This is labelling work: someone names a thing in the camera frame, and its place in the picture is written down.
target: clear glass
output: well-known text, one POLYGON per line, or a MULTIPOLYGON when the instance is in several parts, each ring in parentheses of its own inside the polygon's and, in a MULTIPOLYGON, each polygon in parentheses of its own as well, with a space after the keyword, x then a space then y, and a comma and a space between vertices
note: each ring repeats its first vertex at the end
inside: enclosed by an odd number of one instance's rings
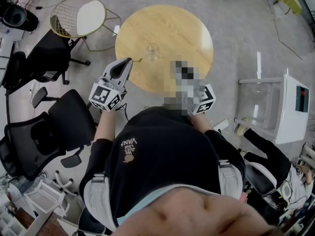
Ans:
POLYGON ((147 58, 149 61, 155 61, 158 59, 159 46, 156 43, 151 43, 147 47, 147 58))

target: black office chair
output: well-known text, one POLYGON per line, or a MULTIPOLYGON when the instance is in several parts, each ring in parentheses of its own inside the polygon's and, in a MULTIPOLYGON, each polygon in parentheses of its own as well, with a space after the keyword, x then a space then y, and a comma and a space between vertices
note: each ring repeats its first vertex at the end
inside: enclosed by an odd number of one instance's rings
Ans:
POLYGON ((4 128, 0 141, 0 160, 12 177, 25 176, 34 180, 42 169, 66 151, 79 150, 61 160, 66 168, 81 163, 80 152, 90 145, 96 132, 92 115, 76 90, 70 90, 61 98, 47 97, 46 88, 41 88, 33 98, 37 107, 41 101, 56 103, 38 117, 11 123, 4 128))
POLYGON ((71 58, 71 50, 79 42, 60 37, 52 30, 33 48, 26 58, 23 52, 14 53, 7 64, 6 71, 0 86, 3 86, 6 95, 10 95, 32 80, 39 82, 56 81, 60 75, 63 84, 68 85, 65 72, 69 68, 70 61, 89 66, 90 61, 82 62, 71 58))

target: chair armrest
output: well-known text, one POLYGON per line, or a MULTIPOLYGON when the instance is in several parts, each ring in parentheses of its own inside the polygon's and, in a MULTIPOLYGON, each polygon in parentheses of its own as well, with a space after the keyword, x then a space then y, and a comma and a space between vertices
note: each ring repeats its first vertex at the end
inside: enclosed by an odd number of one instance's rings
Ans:
POLYGON ((47 97, 48 92, 46 87, 42 87, 40 90, 37 91, 37 93, 35 94, 35 96, 33 97, 32 100, 32 105, 34 108, 37 108, 38 105, 42 102, 42 101, 55 101, 58 100, 59 98, 57 97, 47 97))
POLYGON ((44 98, 48 95, 46 87, 42 87, 40 90, 37 91, 33 100, 31 101, 34 108, 37 108, 38 105, 43 101, 44 98))
POLYGON ((66 157, 62 159, 60 162, 65 168, 73 168, 78 166, 80 163, 82 163, 82 160, 80 158, 80 153, 84 149, 84 146, 80 147, 77 152, 75 152, 74 155, 66 157))

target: hand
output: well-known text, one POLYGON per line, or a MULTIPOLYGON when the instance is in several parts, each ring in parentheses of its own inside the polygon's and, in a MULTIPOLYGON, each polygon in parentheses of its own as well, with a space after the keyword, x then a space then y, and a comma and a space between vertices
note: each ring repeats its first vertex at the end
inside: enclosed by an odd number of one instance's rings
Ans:
POLYGON ((205 133, 208 130, 213 130, 213 127, 209 123, 208 118, 204 113, 199 113, 196 115, 191 115, 191 121, 195 129, 199 130, 201 133, 205 133))

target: concrete floor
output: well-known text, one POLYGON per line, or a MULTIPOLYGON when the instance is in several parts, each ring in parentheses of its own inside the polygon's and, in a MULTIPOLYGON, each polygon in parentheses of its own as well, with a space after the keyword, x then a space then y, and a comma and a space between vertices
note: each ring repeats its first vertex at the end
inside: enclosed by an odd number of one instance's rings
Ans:
MULTIPOLYGON (((41 0, 36 5, 49 6, 61 0, 41 0)), ((255 88, 238 86, 241 78, 257 77, 256 53, 261 52, 262 71, 261 77, 278 77, 288 71, 295 79, 299 80, 311 91, 315 89, 315 52, 310 30, 303 19, 291 12, 287 15, 286 5, 280 3, 273 5, 274 0, 101 0, 104 4, 124 21, 135 11, 154 4, 169 4, 182 7, 196 15, 207 27, 212 37, 214 46, 214 62, 207 75, 217 97, 217 102, 212 110, 206 112, 214 124, 224 118, 244 117, 244 113, 253 114, 255 105, 259 105, 259 114, 264 110, 264 102, 254 102, 252 95, 265 92, 255 88)), ((53 8, 34 11, 41 21, 40 28, 33 34, 27 32, 20 43, 20 50, 30 53, 35 44, 49 30, 49 18, 53 8)), ((98 31, 88 38, 88 43, 102 48, 115 42, 115 38, 98 31)), ((97 81, 109 62, 115 60, 114 49, 90 53, 84 44, 78 45, 72 51, 75 59, 87 60, 90 67, 71 63, 69 68, 70 85, 63 86, 61 77, 54 83, 35 82, 35 88, 45 86, 50 96, 61 96, 69 89, 76 89, 87 102, 92 84, 97 81)), ((34 112, 30 104, 29 89, 31 83, 12 94, 10 98, 11 119, 22 121, 47 111, 51 103, 42 103, 34 112)), ((134 84, 127 82, 128 95, 124 102, 128 103, 127 114, 132 117, 144 107, 158 106, 163 103, 163 98, 146 91, 142 91, 134 84)), ((315 103, 311 98, 311 113, 314 114, 315 103)), ((99 118, 94 110, 94 117, 99 118)), ((116 112, 117 133, 126 124, 123 112, 116 112)), ((235 147, 257 150, 244 138, 235 134, 224 134, 228 141, 235 147)), ((314 134, 307 132, 305 141, 311 143, 314 134)), ((279 148, 288 156, 297 156, 304 141, 280 145, 279 148)), ((59 170, 65 179, 73 178, 78 186, 87 166, 90 148, 81 153, 82 163, 72 169, 65 169, 56 158, 46 166, 51 178, 55 170, 59 170)))

